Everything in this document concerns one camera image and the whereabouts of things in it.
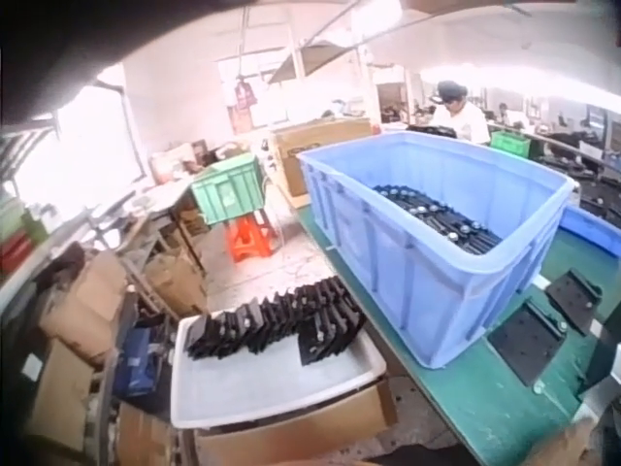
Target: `white shirt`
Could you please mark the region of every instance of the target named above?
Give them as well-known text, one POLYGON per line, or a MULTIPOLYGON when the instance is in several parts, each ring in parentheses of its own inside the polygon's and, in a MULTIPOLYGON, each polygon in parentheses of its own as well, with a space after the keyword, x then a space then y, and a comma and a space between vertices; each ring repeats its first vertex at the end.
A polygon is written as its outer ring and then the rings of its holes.
POLYGON ((514 110, 507 110, 504 116, 501 116, 502 124, 505 126, 513 126, 515 123, 522 123, 525 128, 531 125, 524 112, 516 112, 514 110))
POLYGON ((429 124, 453 128, 457 139, 466 139, 475 144, 490 142, 485 114, 472 102, 466 102, 462 111, 455 116, 451 116, 444 105, 438 105, 429 124))

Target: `black cap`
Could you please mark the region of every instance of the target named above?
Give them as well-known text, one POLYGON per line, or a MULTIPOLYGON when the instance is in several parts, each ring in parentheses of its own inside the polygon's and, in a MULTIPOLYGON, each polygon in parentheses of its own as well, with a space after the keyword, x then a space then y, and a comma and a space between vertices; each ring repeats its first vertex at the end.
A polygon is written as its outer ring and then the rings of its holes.
POLYGON ((438 95, 431 100, 435 103, 449 104, 461 100, 468 95, 468 89, 455 81, 441 81, 438 83, 438 95))

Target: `white plastic tray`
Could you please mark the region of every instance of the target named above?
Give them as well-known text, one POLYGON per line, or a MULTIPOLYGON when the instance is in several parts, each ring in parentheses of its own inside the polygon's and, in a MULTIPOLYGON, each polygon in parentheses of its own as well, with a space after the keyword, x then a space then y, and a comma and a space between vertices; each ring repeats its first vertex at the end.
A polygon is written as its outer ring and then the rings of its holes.
POLYGON ((208 429, 282 415, 355 390, 386 372, 366 332, 338 356, 303 367, 297 336, 217 359, 192 360, 183 350, 190 324, 180 321, 173 356, 171 421, 177 429, 208 429))

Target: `green workbench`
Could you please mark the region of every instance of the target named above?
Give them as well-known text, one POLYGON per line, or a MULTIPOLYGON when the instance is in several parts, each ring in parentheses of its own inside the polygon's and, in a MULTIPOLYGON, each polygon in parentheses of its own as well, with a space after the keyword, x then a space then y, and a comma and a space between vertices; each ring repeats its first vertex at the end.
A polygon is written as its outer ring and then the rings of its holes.
MULTIPOLYGON (((378 333, 482 464, 515 466, 534 442, 571 421, 580 404, 576 395, 584 386, 596 348, 599 352, 598 340, 594 336, 582 338, 577 332, 569 331, 566 342, 540 379, 543 390, 539 395, 517 379, 486 339, 481 339, 444 369, 424 369, 319 230, 311 208, 301 207, 297 212, 302 225, 365 309, 378 333)), ((553 281, 570 267, 578 269, 603 289, 604 299, 598 308, 598 320, 606 322, 621 301, 619 260, 571 233, 559 231, 541 274, 553 281)), ((543 292, 531 286, 525 293, 515 295, 503 318, 529 296, 541 309, 557 315, 543 292)))

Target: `blue crate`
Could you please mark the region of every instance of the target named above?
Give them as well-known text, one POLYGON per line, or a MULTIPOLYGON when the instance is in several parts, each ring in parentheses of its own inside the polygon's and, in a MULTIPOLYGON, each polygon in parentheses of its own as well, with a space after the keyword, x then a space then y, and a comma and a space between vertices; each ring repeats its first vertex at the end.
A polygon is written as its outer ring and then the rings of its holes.
POLYGON ((621 258, 621 230, 590 212, 567 206, 561 228, 621 258))
POLYGON ((418 361, 440 368, 481 337, 539 272, 573 183, 537 163, 412 132, 301 156, 317 224, 418 361), (372 190, 407 185, 503 241, 469 254, 372 190))

